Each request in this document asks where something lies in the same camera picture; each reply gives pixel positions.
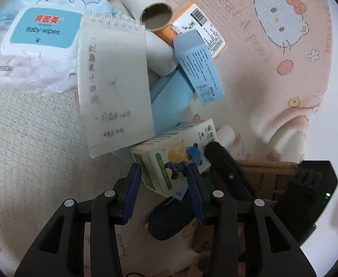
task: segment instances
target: white box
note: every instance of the white box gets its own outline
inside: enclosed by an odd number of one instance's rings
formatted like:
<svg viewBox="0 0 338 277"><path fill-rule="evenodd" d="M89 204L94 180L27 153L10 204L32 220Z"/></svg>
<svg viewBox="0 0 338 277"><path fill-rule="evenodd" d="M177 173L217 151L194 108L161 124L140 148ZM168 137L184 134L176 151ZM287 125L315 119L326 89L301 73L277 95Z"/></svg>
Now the white box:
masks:
<svg viewBox="0 0 338 277"><path fill-rule="evenodd" d="M196 163L200 173L210 163L204 156L205 146L218 141L213 120L182 123L148 141L131 147L142 166L144 184L165 197L170 197L187 184L181 173L190 163Z"/></svg>

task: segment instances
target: barcode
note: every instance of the barcode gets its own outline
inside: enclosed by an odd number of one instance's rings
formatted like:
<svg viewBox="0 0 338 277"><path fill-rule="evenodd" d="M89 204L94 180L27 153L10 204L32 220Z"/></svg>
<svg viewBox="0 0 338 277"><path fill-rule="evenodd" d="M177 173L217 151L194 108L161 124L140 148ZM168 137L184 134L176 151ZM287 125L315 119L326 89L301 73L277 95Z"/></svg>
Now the barcode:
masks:
<svg viewBox="0 0 338 277"><path fill-rule="evenodd" d="M198 8L191 13L191 16L201 25L201 27L207 23L207 18Z"/></svg>
<svg viewBox="0 0 338 277"><path fill-rule="evenodd" d="M210 91L210 88L209 88L209 86L207 84L197 86L197 89L198 89L197 94L200 94L201 99L204 102L208 102L208 101L214 100L213 94Z"/></svg>

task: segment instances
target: blue label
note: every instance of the blue label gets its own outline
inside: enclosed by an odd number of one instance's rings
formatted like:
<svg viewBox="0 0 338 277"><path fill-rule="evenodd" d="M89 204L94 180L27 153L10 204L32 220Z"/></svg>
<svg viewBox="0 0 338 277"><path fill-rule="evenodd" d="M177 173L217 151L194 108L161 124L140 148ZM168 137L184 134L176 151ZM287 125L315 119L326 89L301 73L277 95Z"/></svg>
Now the blue label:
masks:
<svg viewBox="0 0 338 277"><path fill-rule="evenodd" d="M172 197L179 201L182 201L187 190L188 190L188 185L177 190L174 194L172 194Z"/></svg>
<svg viewBox="0 0 338 277"><path fill-rule="evenodd" d="M10 38L11 43L69 48L79 30L82 13L52 8L25 11Z"/></svg>
<svg viewBox="0 0 338 277"><path fill-rule="evenodd" d="M203 105L225 98L219 75L205 44L182 53L178 61Z"/></svg>

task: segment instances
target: cartoon cat face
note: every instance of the cartoon cat face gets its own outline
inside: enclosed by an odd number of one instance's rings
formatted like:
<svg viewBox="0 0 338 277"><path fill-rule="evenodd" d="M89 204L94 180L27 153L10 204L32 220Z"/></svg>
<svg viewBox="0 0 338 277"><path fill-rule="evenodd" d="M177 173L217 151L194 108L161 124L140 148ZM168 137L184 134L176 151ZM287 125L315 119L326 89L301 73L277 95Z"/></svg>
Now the cartoon cat face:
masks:
<svg viewBox="0 0 338 277"><path fill-rule="evenodd" d="M306 6L300 0L255 0L255 10L270 40L284 50L308 33Z"/></svg>

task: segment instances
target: baby wipes lid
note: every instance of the baby wipes lid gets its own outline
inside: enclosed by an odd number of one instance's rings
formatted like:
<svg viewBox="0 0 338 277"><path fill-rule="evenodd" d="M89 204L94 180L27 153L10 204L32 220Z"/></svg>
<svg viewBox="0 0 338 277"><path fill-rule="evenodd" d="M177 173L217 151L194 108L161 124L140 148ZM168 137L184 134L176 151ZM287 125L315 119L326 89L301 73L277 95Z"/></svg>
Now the baby wipes lid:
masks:
<svg viewBox="0 0 338 277"><path fill-rule="evenodd" d="M33 5L23 8L9 28L3 55L74 58L82 11Z"/></svg>

